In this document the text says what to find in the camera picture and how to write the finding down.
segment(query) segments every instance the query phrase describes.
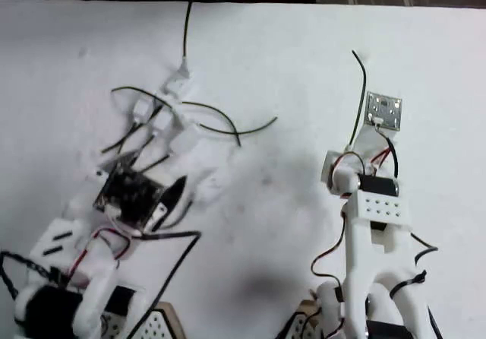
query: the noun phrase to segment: cable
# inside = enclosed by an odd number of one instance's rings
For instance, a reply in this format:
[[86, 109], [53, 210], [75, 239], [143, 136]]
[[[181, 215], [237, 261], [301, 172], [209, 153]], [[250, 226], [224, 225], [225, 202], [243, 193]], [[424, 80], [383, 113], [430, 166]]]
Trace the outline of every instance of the cable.
[[341, 242], [342, 242], [342, 238], [344, 237], [344, 232], [345, 232], [345, 228], [346, 228], [346, 219], [343, 218], [342, 219], [342, 230], [341, 230], [341, 235], [339, 236], [339, 239], [337, 240], [337, 242], [331, 247], [329, 248], [328, 250], [326, 250], [324, 253], [321, 253], [319, 254], [316, 258], [314, 258], [314, 260], [312, 261], [311, 263], [311, 272], [313, 275], [315, 276], [318, 276], [318, 277], [328, 277], [328, 278], [333, 278], [337, 284], [338, 284], [338, 287], [339, 289], [342, 291], [342, 288], [341, 288], [341, 281], [339, 280], [338, 277], [332, 275], [332, 274], [328, 274], [328, 273], [317, 273], [315, 270], [314, 270], [314, 266], [315, 264], [317, 263], [317, 261], [319, 261], [320, 259], [324, 258], [326, 255], [329, 255], [330, 253], [334, 252], [336, 249], [338, 249], [338, 247], [341, 245]]
[[425, 246], [427, 249], [419, 252], [416, 256], [415, 256], [415, 265], [417, 265], [418, 263], [418, 260], [420, 258], [422, 258], [424, 255], [428, 254], [428, 253], [432, 253], [432, 252], [436, 252], [439, 250], [438, 247], [436, 246], [433, 246], [431, 244], [429, 244], [428, 242], [425, 242], [424, 240], [420, 239], [418, 236], [416, 236], [414, 233], [410, 233], [410, 236], [417, 240], [419, 243], [421, 243], [423, 246]]
[[326, 335], [324, 337], [324, 339], [330, 339], [331, 337], [333, 337], [334, 335], [336, 335], [337, 333], [339, 333], [342, 329], [342, 327], [344, 326], [344, 318], [341, 319], [341, 322], [339, 323], [339, 326], [334, 329], [333, 331], [331, 331], [328, 335]]
[[365, 162], [363, 161], [363, 158], [361, 156], [354, 152], [354, 151], [346, 151], [345, 153], [342, 153], [341, 155], [338, 156], [336, 159], [336, 162], [334, 162], [333, 166], [330, 169], [330, 187], [332, 188], [334, 186], [334, 171], [336, 170], [337, 165], [341, 160], [346, 156], [346, 155], [354, 155], [356, 156], [359, 161], [361, 162], [361, 167], [363, 168], [363, 174], [366, 174], [366, 168], [365, 168]]
[[142, 315], [142, 317], [140, 318], [138, 323], [133, 327], [133, 329], [131, 329], [130, 334], [127, 336], [126, 339], [132, 339], [132, 337], [137, 333], [140, 326], [142, 326], [142, 324], [148, 319], [148, 317], [150, 316], [150, 313], [155, 309], [155, 307], [157, 306], [157, 304], [160, 301], [160, 298], [162, 297], [162, 295], [166, 291], [167, 286], [169, 285], [171, 279], [175, 275], [175, 272], [178, 270], [179, 266], [182, 264], [185, 257], [194, 248], [194, 246], [196, 245], [199, 238], [201, 238], [201, 232], [200, 231], [187, 231], [187, 232], [183, 232], [183, 233], [167, 233], [167, 234], [159, 234], [159, 235], [160, 235], [160, 239], [171, 239], [171, 238], [180, 238], [180, 237], [188, 237], [188, 236], [193, 236], [194, 238], [192, 239], [191, 243], [188, 245], [186, 250], [184, 250], [184, 252], [182, 253], [179, 260], [175, 263], [174, 268], [170, 271], [169, 276], [166, 278], [166, 281], [162, 285], [162, 288], [160, 289], [160, 291], [157, 293], [155, 299], [150, 304], [148, 310]]
[[137, 124], [136, 122], [134, 122], [131, 125], [131, 127], [128, 129], [127, 133], [123, 135], [120, 140], [116, 141], [114, 144], [101, 150], [101, 154], [106, 154], [110, 150], [115, 149], [116, 147], [118, 147], [118, 152], [120, 152], [121, 148], [123, 147], [123, 144], [127, 141], [127, 139], [131, 137], [142, 126], [143, 126], [142, 124]]
[[[184, 101], [182, 102], [183, 104], [185, 105], [192, 105], [192, 106], [199, 106], [199, 107], [206, 107], [207, 109], [211, 109], [213, 111], [216, 111], [217, 113], [219, 113], [222, 117], [224, 117], [226, 119], [226, 121], [228, 121], [228, 123], [231, 125], [232, 129], [233, 129], [233, 132], [234, 132], [234, 136], [236, 138], [236, 144], [241, 147], [241, 141], [240, 141], [240, 137], [239, 137], [239, 133], [238, 133], [238, 130], [236, 129], [236, 126], [235, 124], [233, 123], [233, 121], [229, 118], [228, 115], [226, 115], [223, 111], [221, 111], [220, 109], [217, 109], [216, 107], [214, 106], [210, 106], [210, 105], [207, 105], [207, 104], [204, 104], [204, 103], [199, 103], [199, 102], [190, 102], [190, 101]], [[208, 126], [205, 126], [203, 124], [200, 124], [201, 127], [203, 128], [208, 128]]]
[[390, 149], [392, 156], [393, 156], [393, 163], [395, 164], [395, 171], [393, 172], [393, 175], [395, 176], [395, 178], [398, 178], [398, 157], [396, 156], [395, 146], [393, 145], [390, 138], [388, 138], [383, 132], [381, 132], [379, 130], [378, 125], [376, 125], [375, 130], [378, 134], [383, 136], [385, 138], [385, 140], [387, 141], [388, 148]]
[[305, 327], [307, 326], [308, 322], [315, 316], [319, 315], [320, 312], [322, 311], [322, 307], [320, 307], [319, 309], [317, 309], [317, 311], [312, 314], [312, 315], [309, 315], [305, 321], [304, 321], [304, 324], [302, 325], [302, 330], [301, 330], [301, 339], [303, 339], [304, 337], [304, 332], [305, 332]]
[[182, 43], [182, 56], [185, 58], [188, 56], [188, 28], [189, 28], [189, 17], [191, 16], [191, 9], [194, 0], [190, 0], [188, 3], [188, 9], [185, 12], [185, 22], [184, 22], [184, 40]]
[[139, 173], [145, 173], [146, 171], [151, 170], [155, 166], [158, 166], [159, 164], [161, 164], [161, 162], [167, 160], [169, 157], [170, 156], [168, 154], [167, 155], [164, 155], [163, 157], [159, 158], [155, 162], [149, 164], [148, 166], [144, 167], [143, 169], [140, 169], [138, 172]]
[[131, 245], [131, 241], [130, 241], [130, 238], [128, 238], [126, 235], [120, 233], [119, 231], [117, 231], [116, 229], [113, 229], [113, 228], [110, 228], [110, 227], [102, 227], [100, 229], [98, 229], [90, 238], [90, 240], [88, 241], [88, 243], [86, 244], [84, 250], [81, 252], [81, 254], [79, 254], [79, 256], [77, 257], [76, 261], [74, 261], [71, 269], [69, 270], [69, 273], [68, 273], [68, 282], [71, 281], [72, 277], [74, 276], [74, 273], [76, 273], [76, 270], [77, 268], [79, 267], [79, 265], [81, 264], [81, 262], [86, 258], [86, 255], [88, 253], [88, 245], [94, 240], [94, 239], [97, 239], [98, 236], [103, 232], [103, 231], [106, 231], [108, 233], [112, 233], [112, 234], [115, 234], [116, 236], [120, 236], [121, 238], [123, 238], [125, 241], [126, 241], [126, 245], [125, 247], [122, 249], [121, 252], [119, 252], [117, 255], [115, 255], [114, 259], [117, 261], [119, 260], [129, 249], [130, 249], [130, 245]]
[[141, 92], [141, 93], [143, 93], [143, 94], [145, 94], [149, 97], [152, 97], [154, 100], [159, 101], [162, 105], [167, 106], [170, 109], [172, 109], [172, 106], [169, 103], [167, 103], [166, 101], [164, 101], [162, 98], [156, 96], [155, 94], [153, 94], [151, 92], [143, 90], [141, 88], [133, 87], [133, 86], [122, 86], [122, 87], [113, 88], [112, 92], [116, 92], [117, 90], [136, 90], [137, 92]]
[[403, 282], [400, 282], [397, 284], [394, 288], [390, 290], [390, 298], [393, 299], [393, 297], [396, 295], [398, 291], [400, 291], [403, 287], [406, 287], [410, 284], [422, 284], [425, 282], [425, 276], [427, 275], [427, 271], [423, 270], [422, 273], [417, 274], [415, 277], [413, 277], [410, 280], [404, 280]]
[[437, 339], [443, 339], [442, 334], [440, 333], [440, 329], [437, 326], [437, 323], [435, 322], [435, 318], [432, 315], [431, 308], [427, 306], [427, 310], [428, 310], [428, 317], [431, 320], [432, 330], [434, 330], [435, 336], [437, 337]]
[[3, 267], [3, 262], [5, 258], [10, 258], [18, 263], [21, 263], [22, 265], [26, 265], [27, 268], [37, 272], [40, 276], [48, 280], [53, 280], [50, 277], [49, 272], [42, 265], [38, 265], [34, 261], [25, 258], [19, 254], [2, 250], [0, 252], [0, 276], [2, 277], [5, 286], [7, 286], [8, 292], [10, 293], [10, 296], [12, 296], [12, 299], [17, 298], [18, 290], [15, 288], [14, 283], [11, 281], [11, 279], [8, 277], [7, 273], [5, 272], [5, 269]]
[[220, 134], [226, 134], [226, 135], [246, 135], [246, 134], [253, 134], [254, 132], [258, 132], [261, 130], [264, 130], [265, 128], [268, 128], [270, 125], [272, 125], [276, 120], [278, 119], [278, 116], [275, 116], [273, 119], [271, 119], [269, 122], [267, 122], [265, 125], [260, 126], [259, 128], [254, 128], [253, 130], [247, 130], [247, 131], [238, 131], [237, 133], [233, 131], [224, 131], [224, 130], [219, 130], [217, 128], [211, 128], [209, 126], [199, 124], [201, 128], [205, 128], [207, 130], [211, 130], [214, 132], [219, 132]]
[[361, 86], [361, 98], [359, 99], [359, 107], [358, 107], [358, 115], [356, 115], [355, 127], [352, 130], [351, 139], [349, 140], [349, 145], [352, 145], [352, 141], [355, 139], [356, 130], [358, 130], [358, 123], [359, 117], [361, 116], [361, 109], [363, 108], [363, 101], [365, 100], [365, 91], [366, 91], [366, 70], [361, 62], [361, 59], [358, 57], [358, 54], [354, 50], [352, 50], [352, 54], [355, 56], [356, 60], [363, 71], [363, 85]]

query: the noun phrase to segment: black wire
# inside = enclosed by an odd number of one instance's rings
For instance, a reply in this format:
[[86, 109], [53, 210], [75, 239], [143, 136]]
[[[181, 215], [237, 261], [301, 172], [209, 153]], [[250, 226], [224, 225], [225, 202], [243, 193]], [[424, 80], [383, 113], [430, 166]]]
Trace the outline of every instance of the black wire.
[[375, 130], [377, 131], [378, 134], [380, 134], [381, 136], [383, 136], [385, 138], [385, 140], [387, 141], [388, 148], [390, 149], [390, 151], [392, 153], [392, 156], [393, 156], [393, 164], [395, 165], [395, 170], [393, 172], [393, 175], [395, 176], [395, 178], [398, 178], [398, 157], [396, 155], [395, 146], [393, 145], [393, 143], [390, 140], [390, 138], [388, 138], [383, 132], [381, 132], [378, 129], [378, 127], [376, 127]]
[[138, 172], [139, 173], [145, 173], [146, 171], [148, 170], [151, 170], [152, 168], [154, 168], [155, 166], [158, 166], [159, 164], [161, 164], [161, 162], [163, 162], [164, 160], [167, 160], [170, 156], [167, 154], [167, 155], [164, 155], [163, 157], [159, 158], [158, 160], [156, 160], [155, 162], [149, 164], [148, 166], [146, 166], [145, 168], [143, 169], [140, 169]]
[[[199, 103], [199, 102], [190, 102], [190, 101], [184, 101], [182, 102], [183, 104], [185, 105], [192, 105], [192, 106], [199, 106], [199, 107], [206, 107], [207, 109], [211, 109], [213, 111], [216, 111], [217, 113], [219, 113], [222, 117], [224, 117], [226, 119], [226, 121], [228, 121], [228, 123], [231, 125], [231, 128], [233, 129], [233, 132], [234, 132], [234, 136], [236, 138], [236, 144], [241, 147], [241, 141], [240, 141], [240, 137], [239, 137], [239, 133], [238, 133], [238, 130], [236, 129], [236, 126], [235, 124], [233, 123], [233, 121], [229, 118], [228, 115], [226, 115], [223, 111], [221, 111], [220, 109], [217, 109], [216, 107], [214, 106], [210, 106], [210, 105], [207, 105], [205, 103]], [[201, 127], [203, 128], [208, 128], [208, 126], [205, 126], [203, 124], [200, 124]]]
[[112, 92], [116, 92], [117, 90], [136, 90], [137, 92], [141, 92], [145, 95], [147, 95], [148, 97], [152, 97], [154, 100], [160, 102], [162, 105], [164, 106], [167, 106], [169, 107], [170, 109], [172, 109], [172, 106], [170, 106], [170, 104], [168, 104], [166, 101], [164, 101], [162, 98], [156, 96], [155, 94], [151, 93], [151, 92], [148, 92], [146, 90], [143, 90], [141, 88], [138, 88], [138, 87], [133, 87], [133, 86], [122, 86], [122, 87], [116, 87], [116, 88], [113, 88], [112, 89]]
[[434, 316], [432, 315], [431, 308], [427, 306], [427, 309], [428, 309], [428, 317], [431, 320], [432, 330], [434, 330], [435, 336], [437, 337], [437, 339], [443, 339], [442, 333], [440, 333], [440, 329], [437, 326], [437, 323], [435, 322]]
[[416, 236], [414, 233], [410, 233], [410, 236], [417, 240], [419, 243], [421, 243], [423, 246], [425, 246], [427, 249], [419, 252], [416, 256], [415, 256], [415, 265], [417, 265], [418, 263], [418, 260], [420, 258], [422, 258], [424, 255], [428, 254], [428, 253], [432, 253], [432, 252], [436, 252], [439, 250], [438, 247], [436, 246], [433, 246], [431, 244], [429, 244], [428, 242], [425, 242], [424, 240], [420, 239], [418, 236]]
[[236, 135], [236, 134], [238, 134], [238, 135], [246, 135], [246, 134], [253, 134], [254, 132], [258, 132], [258, 131], [264, 130], [265, 128], [268, 128], [277, 119], [278, 119], [278, 116], [275, 116], [273, 119], [271, 119], [265, 125], [260, 126], [259, 128], [254, 128], [253, 130], [247, 130], [247, 131], [238, 131], [238, 132], [219, 130], [218, 128], [211, 128], [210, 126], [206, 126], [206, 125], [203, 125], [203, 124], [199, 124], [199, 126], [201, 128], [205, 128], [207, 130], [211, 130], [211, 131], [214, 131], [214, 132], [219, 132], [220, 134], [226, 134], [226, 135]]
[[312, 315], [309, 315], [305, 321], [304, 321], [304, 324], [302, 325], [302, 329], [301, 329], [301, 339], [304, 337], [304, 332], [305, 332], [305, 327], [307, 326], [308, 322], [315, 316], [319, 315], [320, 312], [322, 311], [322, 308], [320, 307], [319, 309], [317, 309], [317, 311], [312, 314]]
[[339, 333], [339, 331], [342, 329], [343, 326], [344, 326], [344, 318], [341, 319], [339, 326], [336, 329], [334, 329], [333, 331], [331, 331], [328, 335], [326, 335], [324, 337], [324, 339], [329, 339], [330, 337], [333, 337], [334, 335]]
[[283, 325], [282, 330], [276, 335], [275, 339], [284, 339], [286, 335], [289, 333], [290, 327], [292, 326], [292, 323], [294, 322], [294, 319], [297, 315], [303, 315], [307, 317], [307, 314], [303, 311], [296, 311], [294, 312], [289, 320], [287, 320], [286, 324]]
[[319, 254], [316, 258], [311, 263], [311, 272], [314, 276], [318, 277], [328, 277], [328, 278], [333, 278], [338, 285], [340, 293], [342, 293], [342, 286], [341, 286], [341, 281], [339, 280], [338, 277], [336, 277], [333, 274], [328, 274], [328, 273], [318, 273], [314, 270], [315, 264], [322, 258], [324, 258], [326, 255], [329, 255], [330, 253], [334, 252], [338, 247], [341, 245], [342, 239], [344, 238], [344, 232], [346, 230], [346, 219], [342, 219], [342, 230], [341, 230], [341, 235], [339, 235], [339, 239], [337, 242], [328, 250], [326, 250], [324, 253]]
[[185, 22], [184, 22], [184, 41], [182, 44], [182, 56], [186, 57], [188, 55], [188, 28], [189, 28], [189, 17], [191, 16], [191, 9], [194, 0], [189, 0], [188, 9], [185, 12]]
[[120, 140], [116, 141], [114, 144], [104, 148], [101, 150], [101, 154], [108, 153], [110, 150], [115, 149], [118, 147], [118, 152], [120, 151], [120, 147], [123, 147], [123, 144], [127, 141], [129, 137], [131, 137], [139, 128], [141, 128], [142, 124], [137, 124], [134, 122], [131, 127], [128, 129], [127, 133], [121, 137]]
[[[150, 304], [148, 310], [142, 315], [142, 317], [140, 318], [138, 323], [133, 327], [133, 329], [131, 329], [130, 334], [127, 336], [126, 339], [131, 339], [137, 333], [140, 326], [142, 326], [142, 324], [149, 318], [150, 313], [155, 309], [155, 307], [159, 303], [160, 298], [162, 297], [162, 295], [166, 291], [167, 286], [169, 285], [171, 279], [175, 275], [175, 272], [178, 270], [178, 268], [180, 267], [180, 265], [184, 261], [185, 257], [194, 248], [194, 246], [196, 245], [199, 238], [201, 238], [201, 232], [200, 231], [186, 231], [186, 232], [181, 232], [181, 233], [167, 233], [167, 234], [157, 234], [157, 235], [159, 236], [158, 239], [182, 238], [182, 237], [189, 237], [189, 236], [193, 236], [194, 238], [192, 239], [191, 243], [188, 245], [186, 250], [184, 250], [184, 252], [182, 253], [179, 260], [177, 260], [177, 262], [175, 263], [174, 268], [170, 271], [169, 276], [166, 278], [166, 281], [162, 285], [162, 288], [160, 289], [160, 291], [157, 293], [155, 299]], [[152, 237], [150, 239], [143, 239], [142, 237], [140, 237], [139, 239], [141, 239], [141, 240], [158, 240], [158, 239], [152, 239]]]
[[3, 267], [3, 262], [5, 258], [10, 258], [14, 261], [17, 261], [18, 263], [21, 263], [22, 265], [26, 265], [27, 268], [32, 269], [33, 271], [36, 271], [38, 274], [40, 274], [42, 277], [52, 280], [49, 272], [41, 265], [38, 265], [34, 261], [31, 261], [28, 258], [25, 258], [19, 254], [12, 253], [12, 252], [7, 252], [5, 250], [2, 250], [0, 252], [0, 276], [2, 277], [3, 283], [5, 286], [7, 286], [8, 292], [10, 293], [10, 296], [12, 296], [12, 299], [16, 299], [18, 295], [18, 290], [15, 288], [14, 283], [12, 280], [8, 277], [7, 273], [5, 272], [5, 269]]
[[427, 271], [424, 270], [422, 273], [417, 274], [415, 277], [411, 278], [410, 280], [404, 280], [397, 284], [394, 288], [390, 290], [390, 298], [396, 295], [398, 291], [400, 291], [403, 287], [406, 287], [410, 284], [422, 284], [425, 282], [425, 276], [427, 275]]
[[365, 67], [363, 66], [363, 63], [361, 63], [361, 59], [358, 57], [358, 55], [356, 54], [356, 52], [354, 50], [352, 50], [352, 54], [355, 56], [356, 60], [359, 63], [359, 66], [361, 67], [361, 70], [363, 71], [363, 85], [361, 86], [361, 98], [359, 100], [358, 115], [356, 115], [355, 127], [352, 129], [352, 134], [351, 134], [351, 139], [349, 140], [349, 145], [352, 145], [352, 141], [355, 139], [356, 130], [358, 130], [359, 117], [361, 116], [361, 109], [363, 108], [363, 101], [365, 100], [365, 91], [366, 91], [366, 70], [365, 70]]

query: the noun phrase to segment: red wire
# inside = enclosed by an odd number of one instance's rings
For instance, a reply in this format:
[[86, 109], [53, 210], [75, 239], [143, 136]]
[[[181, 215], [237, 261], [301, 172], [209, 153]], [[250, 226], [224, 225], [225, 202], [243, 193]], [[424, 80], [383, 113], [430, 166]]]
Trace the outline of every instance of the red wire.
[[387, 149], [387, 152], [385, 153], [385, 156], [381, 160], [380, 165], [378, 166], [378, 168], [381, 168], [381, 165], [383, 164], [383, 162], [385, 161], [385, 159], [388, 157], [388, 154], [390, 154], [390, 149]]
[[[125, 247], [122, 249], [121, 252], [119, 252], [116, 256], [115, 256], [115, 260], [119, 260], [129, 249], [130, 249], [130, 245], [131, 245], [131, 242], [130, 242], [130, 239], [128, 237], [126, 237], [125, 235], [123, 234], [120, 234], [120, 232], [118, 232], [117, 230], [111, 228], [111, 227], [102, 227], [101, 229], [98, 229], [94, 234], [93, 234], [93, 237], [91, 238], [91, 240], [93, 239], [96, 239], [99, 234], [103, 231], [107, 231], [109, 233], [113, 233], [117, 236], [120, 236], [121, 238], [125, 239], [125, 241], [127, 242], [127, 244], [125, 245]], [[88, 253], [87, 249], [83, 250], [82, 253], [79, 255], [79, 257], [77, 257], [76, 261], [74, 262], [73, 266], [71, 267], [71, 270], [69, 271], [69, 275], [68, 275], [68, 281], [71, 280], [71, 278], [74, 276], [74, 273], [76, 272], [77, 268], [79, 267], [79, 264], [83, 261], [83, 259], [86, 257], [86, 254]]]
[[385, 149], [385, 150], [382, 150], [382, 151], [381, 151], [381, 152], [380, 152], [380, 153], [379, 153], [377, 156], [375, 156], [375, 157], [371, 158], [370, 162], [371, 162], [371, 163], [373, 163], [375, 160], [377, 160], [377, 159], [378, 159], [379, 157], [381, 157], [382, 155], [384, 155], [384, 154], [387, 154], [387, 155], [388, 155], [388, 153], [389, 153], [389, 152], [390, 152], [390, 149], [389, 149], [389, 148], [387, 148], [387, 149]]

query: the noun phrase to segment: perforated white plate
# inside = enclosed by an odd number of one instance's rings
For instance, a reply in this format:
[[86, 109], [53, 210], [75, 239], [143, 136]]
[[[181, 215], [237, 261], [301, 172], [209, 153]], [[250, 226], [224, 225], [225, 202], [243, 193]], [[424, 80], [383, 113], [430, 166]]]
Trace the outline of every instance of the perforated white plate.
[[175, 339], [161, 312], [152, 311], [134, 336], [134, 339]]
[[[294, 322], [292, 323], [292, 326], [289, 329], [289, 333], [286, 336], [286, 339], [301, 339], [301, 333], [302, 333], [302, 325], [305, 322], [305, 315], [297, 315], [294, 318]], [[310, 323], [307, 323], [305, 326], [304, 333], [302, 333], [302, 339], [314, 339], [315, 338], [315, 333], [314, 333], [314, 328], [312, 328], [312, 325]]]

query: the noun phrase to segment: white plastic part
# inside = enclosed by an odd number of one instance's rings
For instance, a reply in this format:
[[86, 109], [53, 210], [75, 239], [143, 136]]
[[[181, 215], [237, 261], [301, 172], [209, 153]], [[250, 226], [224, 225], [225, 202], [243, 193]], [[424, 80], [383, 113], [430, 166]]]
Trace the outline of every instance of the white plastic part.
[[74, 316], [73, 333], [80, 338], [92, 338], [94, 331], [101, 333], [99, 318], [117, 285], [116, 262], [111, 249], [101, 239], [95, 239], [79, 264], [78, 272], [90, 282]]
[[327, 188], [333, 195], [353, 193], [358, 190], [359, 178], [357, 173], [362, 173], [363, 166], [354, 155], [344, 156], [333, 174], [333, 165], [342, 153], [330, 150], [326, 154], [324, 166], [320, 174], [320, 180], [327, 184]]
[[199, 140], [199, 129], [195, 124], [191, 124], [172, 139], [169, 148], [176, 155], [186, 154], [197, 145]]
[[[341, 303], [336, 298], [336, 288], [338, 285], [334, 281], [326, 281], [317, 288], [322, 314], [320, 315], [320, 325], [324, 337], [339, 327], [341, 315]], [[342, 332], [335, 336], [336, 339], [342, 337]]]
[[145, 124], [153, 112], [153, 100], [145, 95], [140, 96], [134, 106], [134, 122]]
[[164, 106], [152, 122], [154, 134], [164, 132], [173, 125], [174, 113], [166, 106]]
[[[343, 284], [346, 337], [366, 339], [366, 313], [363, 304], [373, 283], [382, 284], [389, 291], [420, 271], [414, 264], [410, 249], [410, 217], [403, 198], [357, 191], [346, 208], [346, 279]], [[383, 245], [376, 249], [373, 241], [378, 232], [371, 229], [371, 221], [387, 223]], [[430, 339], [431, 326], [424, 284], [403, 287], [394, 302], [403, 324], [417, 339]]]

